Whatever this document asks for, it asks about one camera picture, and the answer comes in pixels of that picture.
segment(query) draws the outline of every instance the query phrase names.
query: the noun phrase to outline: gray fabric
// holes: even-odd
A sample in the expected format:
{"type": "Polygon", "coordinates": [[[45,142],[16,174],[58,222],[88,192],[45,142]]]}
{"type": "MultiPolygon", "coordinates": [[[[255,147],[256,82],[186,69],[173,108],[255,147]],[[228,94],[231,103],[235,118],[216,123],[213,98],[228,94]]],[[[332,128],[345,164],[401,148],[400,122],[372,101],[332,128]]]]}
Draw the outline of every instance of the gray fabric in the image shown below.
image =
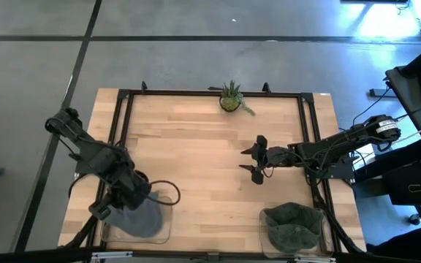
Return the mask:
{"type": "MultiPolygon", "coordinates": [[[[158,193],[150,193],[153,199],[158,199],[158,193]]],[[[136,209],[130,210],[124,207],[123,210],[109,206],[111,214],[104,222],[118,227],[126,233],[135,237],[153,237],[162,228],[162,212],[160,205],[149,199],[136,209]]]]}
{"type": "Polygon", "coordinates": [[[270,243],[284,253],[313,248],[321,235],[323,213],[289,202],[264,210],[270,243]]]}

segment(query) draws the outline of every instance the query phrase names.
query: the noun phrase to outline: wooden table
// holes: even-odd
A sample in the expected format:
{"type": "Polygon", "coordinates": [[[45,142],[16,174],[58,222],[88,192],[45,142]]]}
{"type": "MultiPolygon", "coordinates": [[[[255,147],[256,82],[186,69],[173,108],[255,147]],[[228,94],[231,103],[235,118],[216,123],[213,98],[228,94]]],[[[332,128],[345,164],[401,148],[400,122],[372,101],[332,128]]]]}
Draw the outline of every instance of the wooden table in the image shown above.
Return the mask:
{"type": "MultiPolygon", "coordinates": [[[[88,127],[97,140],[107,142],[117,93],[113,88],[98,91],[88,127]]],[[[314,101],[321,137],[337,133],[330,95],[314,94],[314,101]]],[[[238,167],[254,163],[240,151],[251,147],[258,134],[266,136],[269,147],[303,141],[297,100],[263,97],[246,98],[246,103],[256,116],[242,109],[225,113],[215,96],[134,96],[126,146],[136,168],[150,180],[171,180],[182,197],[173,207],[170,239],[165,244],[108,243],[108,248],[260,253],[261,209],[285,202],[313,206],[303,169],[275,169],[273,177],[258,186],[248,171],[238,167]]],[[[308,105],[306,117],[313,141],[308,105]]],[[[68,243],[91,215],[88,206],[95,200],[98,182],[90,175],[73,188],[59,245],[68,243]]],[[[153,190],[176,198],[171,187],[162,187],[153,190]]],[[[341,180],[330,180],[330,189],[336,218],[365,249],[351,188],[341,180]]],[[[99,244],[99,235],[97,229],[94,244],[99,244]]]]}

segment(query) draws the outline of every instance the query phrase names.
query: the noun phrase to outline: plant pot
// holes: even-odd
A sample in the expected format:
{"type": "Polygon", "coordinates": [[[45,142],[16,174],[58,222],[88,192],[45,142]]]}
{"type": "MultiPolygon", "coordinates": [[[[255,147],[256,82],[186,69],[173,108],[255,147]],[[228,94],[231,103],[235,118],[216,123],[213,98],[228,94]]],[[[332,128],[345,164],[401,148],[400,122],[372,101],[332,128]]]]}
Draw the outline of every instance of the plant pot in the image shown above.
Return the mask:
{"type": "Polygon", "coordinates": [[[229,110],[222,105],[222,99],[223,99],[222,97],[220,97],[220,99],[219,99],[220,108],[222,108],[223,110],[225,110],[228,113],[232,113],[232,112],[236,111],[238,109],[238,107],[240,106],[240,102],[238,102],[238,105],[237,105],[237,107],[235,107],[235,109],[229,110]]]}

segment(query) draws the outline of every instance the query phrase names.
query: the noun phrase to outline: green cloth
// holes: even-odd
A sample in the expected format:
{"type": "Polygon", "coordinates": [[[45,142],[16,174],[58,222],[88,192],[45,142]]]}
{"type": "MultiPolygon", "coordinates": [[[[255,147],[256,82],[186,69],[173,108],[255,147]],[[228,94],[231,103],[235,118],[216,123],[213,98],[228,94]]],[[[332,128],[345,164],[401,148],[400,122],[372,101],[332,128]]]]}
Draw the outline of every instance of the green cloth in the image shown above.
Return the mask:
{"type": "Polygon", "coordinates": [[[292,254],[318,244],[324,218],[321,211],[289,202],[264,213],[269,241],[279,251],[292,254]]]}

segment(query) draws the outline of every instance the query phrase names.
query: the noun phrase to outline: gray floor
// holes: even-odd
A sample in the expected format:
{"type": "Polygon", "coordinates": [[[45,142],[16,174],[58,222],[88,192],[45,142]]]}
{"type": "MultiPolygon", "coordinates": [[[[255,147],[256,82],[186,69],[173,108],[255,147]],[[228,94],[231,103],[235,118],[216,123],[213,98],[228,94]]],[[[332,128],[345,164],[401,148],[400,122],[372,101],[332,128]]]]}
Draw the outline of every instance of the gray floor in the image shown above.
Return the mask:
{"type": "MultiPolygon", "coordinates": [[[[93,6],[94,0],[0,0],[0,34],[83,35],[93,6]]],[[[420,24],[421,0],[400,14],[394,4],[339,0],[111,0],[102,4],[94,35],[414,37],[420,24]]],[[[7,170],[0,177],[0,253],[11,250],[48,142],[43,124],[59,108],[79,48],[0,42],[0,165],[7,170]]],[[[384,87],[384,71],[420,52],[420,43],[91,42],[72,106],[88,123],[98,88],[139,88],[144,80],[151,89],[205,89],[235,79],[255,91],[267,81],[273,91],[331,93],[338,125],[348,128],[374,101],[368,90],[384,87]]],[[[384,99],[358,121],[379,113],[403,109],[384,99]]],[[[56,247],[74,166],[58,147],[28,249],[56,247]]],[[[413,211],[387,197],[362,199],[358,209],[367,242],[411,229],[403,217],[413,211]]]]}

